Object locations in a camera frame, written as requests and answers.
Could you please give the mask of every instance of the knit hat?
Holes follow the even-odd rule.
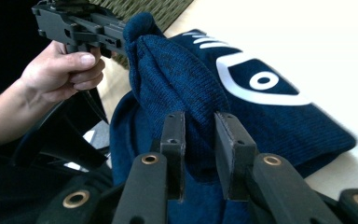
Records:
[[[244,223],[246,203],[226,202],[215,168],[213,112],[235,115],[260,152],[278,154],[303,175],[354,147],[354,138],[277,71],[239,49],[193,30],[166,38],[152,16],[124,30],[131,92],[111,123],[115,184],[150,149],[165,116],[186,113],[186,196],[169,202],[170,223]]]

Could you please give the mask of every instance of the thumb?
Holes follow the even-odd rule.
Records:
[[[87,52],[76,52],[60,55],[53,64],[57,72],[78,72],[85,71],[94,66],[96,59],[94,55]]]

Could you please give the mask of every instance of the white logo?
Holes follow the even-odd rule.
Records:
[[[231,48],[227,43],[220,42],[212,37],[206,36],[202,33],[186,33],[184,35],[192,35],[192,37],[197,38],[193,44],[199,44],[200,49],[208,48],[218,48],[226,47]],[[238,85],[232,78],[228,68],[237,64],[245,63],[254,59],[250,55],[246,55],[243,52],[237,52],[225,56],[221,56],[216,59],[216,68],[220,77],[220,80],[223,83],[223,86],[228,92],[234,96],[255,104],[261,105],[308,105],[310,100],[304,97],[302,94],[291,95],[291,94],[274,94],[274,93],[265,93],[260,91],[265,91],[270,88],[273,88],[278,84],[280,78],[271,72],[260,72],[254,74],[249,80],[249,86],[253,90],[245,89],[244,87]]]

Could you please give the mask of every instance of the human hand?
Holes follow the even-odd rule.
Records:
[[[96,87],[103,79],[99,49],[66,54],[65,45],[52,41],[25,68],[20,81],[49,103]]]

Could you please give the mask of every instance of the finger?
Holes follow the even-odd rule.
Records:
[[[64,45],[53,41],[45,50],[40,60],[52,74],[85,71],[94,66],[99,59],[89,52],[65,54]]]
[[[77,93],[77,90],[72,83],[68,82],[54,91],[46,92],[43,97],[49,102],[59,102],[69,99],[75,93]]]
[[[53,45],[56,50],[58,51],[58,53],[60,54],[67,54],[68,52],[66,51],[66,46],[63,43],[57,42],[55,40],[51,41],[51,45]]]
[[[94,55],[95,59],[101,59],[101,50],[100,48],[91,48],[89,51],[92,55]]]
[[[100,82],[102,80],[103,80],[103,73],[101,73],[100,75],[98,75],[96,78],[94,78],[92,80],[88,80],[86,82],[81,82],[81,83],[76,83],[74,85],[74,89],[78,90],[78,91],[91,90],[91,89],[97,87],[98,84],[100,84]]]
[[[84,72],[80,72],[80,73],[76,73],[76,74],[73,74],[69,81],[71,83],[81,83],[81,82],[85,82],[85,81],[88,81],[88,80],[91,80],[91,79],[94,79],[96,78],[98,75],[101,74],[101,72],[103,71],[104,69],[104,61],[103,60],[100,60],[98,61],[98,63],[92,67],[91,69],[87,70],[87,71],[84,71]]]

